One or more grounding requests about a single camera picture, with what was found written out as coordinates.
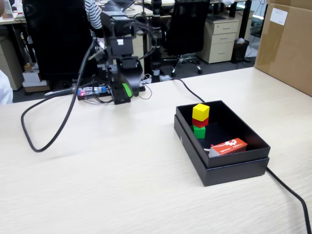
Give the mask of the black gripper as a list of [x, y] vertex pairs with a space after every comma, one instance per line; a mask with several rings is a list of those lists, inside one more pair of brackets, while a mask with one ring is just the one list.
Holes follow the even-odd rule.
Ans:
[[108, 44], [112, 94], [115, 98], [137, 97], [143, 70], [137, 57], [133, 56], [133, 39], [109, 38]]

